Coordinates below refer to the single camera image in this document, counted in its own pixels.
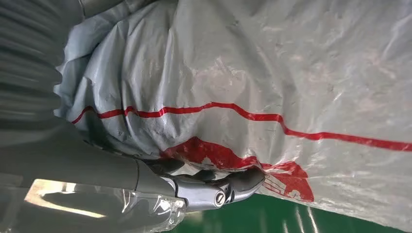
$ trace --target red stripe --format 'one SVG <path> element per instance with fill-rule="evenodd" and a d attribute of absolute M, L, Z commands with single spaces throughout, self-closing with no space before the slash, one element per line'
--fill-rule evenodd
<path fill-rule="evenodd" d="M 396 141 L 388 141 L 388 140 L 379 140 L 379 139 L 374 139 L 374 138 L 359 137 L 359 136 L 346 135 L 346 134 L 340 134 L 340 133 L 328 133 L 328 132 L 304 133 L 304 132 L 294 131 L 286 127 L 283 117 L 279 114 L 249 113 L 234 103 L 210 102 L 208 104 L 205 104 L 199 107 L 188 107 L 188 108 L 164 107 L 160 109 L 158 112 L 138 111 L 134 109 L 132 106 L 129 106 L 125 110 L 116 109 L 116 110 L 108 111 L 105 113 L 97 113 L 93 107 L 87 106 L 85 109 L 83 109 L 80 115 L 74 121 L 72 121 L 72 123 L 76 124 L 82 118 L 83 114 L 87 111 L 95 112 L 98 118 L 100 119 L 115 117 L 119 115 L 127 116 L 130 112 L 136 114 L 137 116 L 141 118 L 156 118 L 156 117 L 161 117 L 166 113 L 170 113 L 170 114 L 198 113 L 202 111 L 203 109 L 208 109 L 208 108 L 213 108 L 213 107 L 232 109 L 236 111 L 240 116 L 248 120 L 276 121 L 281 125 L 283 132 L 289 136 L 306 138 L 306 139 L 313 140 L 313 141 L 322 140 L 322 139 L 335 139 L 339 141 L 357 143 L 357 144 L 362 144 L 365 146 L 384 148 L 388 150 L 412 151 L 412 142 L 396 142 Z"/>

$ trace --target green surface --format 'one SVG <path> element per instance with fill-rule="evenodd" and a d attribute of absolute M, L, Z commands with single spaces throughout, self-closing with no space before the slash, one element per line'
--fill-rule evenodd
<path fill-rule="evenodd" d="M 373 222 L 253 195 L 220 210 L 188 214 L 170 233 L 403 233 Z"/>

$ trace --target gray tarp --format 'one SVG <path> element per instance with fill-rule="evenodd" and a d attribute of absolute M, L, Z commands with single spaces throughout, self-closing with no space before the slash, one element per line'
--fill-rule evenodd
<path fill-rule="evenodd" d="M 122 3 L 73 29 L 56 114 L 106 149 L 259 166 L 262 194 L 412 231 L 411 25 L 410 0 Z"/>

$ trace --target plastic wrap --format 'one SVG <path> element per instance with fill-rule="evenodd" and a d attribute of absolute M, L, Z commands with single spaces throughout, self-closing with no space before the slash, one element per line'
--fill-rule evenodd
<path fill-rule="evenodd" d="M 262 194 L 412 231 L 411 21 L 402 0 L 156 1 L 67 56 L 83 68 L 60 67 L 56 114 L 106 149 L 258 166 Z"/>
<path fill-rule="evenodd" d="M 35 180 L 30 189 L 0 186 L 6 197 L 1 233 L 153 233 L 173 229 L 185 216 L 185 201 L 159 194 Z"/>

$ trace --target red marking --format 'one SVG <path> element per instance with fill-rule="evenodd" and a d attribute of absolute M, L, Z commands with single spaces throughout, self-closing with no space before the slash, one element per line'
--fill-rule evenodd
<path fill-rule="evenodd" d="M 307 202 L 314 201 L 312 190 L 306 180 L 308 175 L 295 162 L 271 165 L 260 163 L 255 156 L 241 159 L 231 149 L 216 143 L 202 141 L 198 137 L 193 137 L 180 145 L 161 151 L 160 156 L 188 160 L 197 164 L 202 164 L 204 159 L 207 158 L 218 169 L 240 169 L 257 166 L 268 171 L 269 176 L 263 185 L 268 190 L 287 198 Z"/>
<path fill-rule="evenodd" d="M 203 109 L 208 108 L 226 108 L 232 109 L 237 112 L 240 116 L 244 117 L 248 120 L 253 121 L 276 121 L 280 124 L 283 129 L 284 134 L 289 136 L 295 136 L 300 138 L 306 138 L 312 141 L 322 140 L 322 139 L 334 139 L 344 142 L 350 143 L 357 143 L 365 146 L 370 147 L 377 147 L 377 148 L 384 148 L 388 150 L 397 150 L 397 151 L 412 151 L 412 142 L 397 142 L 397 141 L 388 141 L 388 140 L 380 140 L 374 138 L 367 138 L 367 137 L 359 137 L 353 135 L 346 135 L 340 133 L 328 133 L 328 132 L 321 132 L 321 133 L 303 133 L 298 131 L 293 131 L 286 127 L 283 117 L 279 114 L 254 114 L 249 113 L 242 109 L 241 107 L 237 106 L 234 103 L 217 103 L 217 102 L 210 102 L 200 107 L 188 107 L 188 108 L 172 108 L 172 107 L 164 107 L 160 109 L 158 112 L 143 112 L 134 109 L 132 106 L 127 107 L 125 110 L 123 109 L 116 109 L 112 111 L 108 111 L 105 113 L 97 113 L 93 107 L 87 106 L 83 109 L 80 115 L 72 121 L 73 124 L 79 122 L 82 118 L 83 114 L 87 111 L 95 112 L 97 117 L 100 119 L 115 117 L 119 115 L 127 116 L 129 113 L 136 114 L 142 118 L 156 118 L 161 117 L 166 113 L 170 114 L 190 114 L 190 113 L 198 113 Z"/>

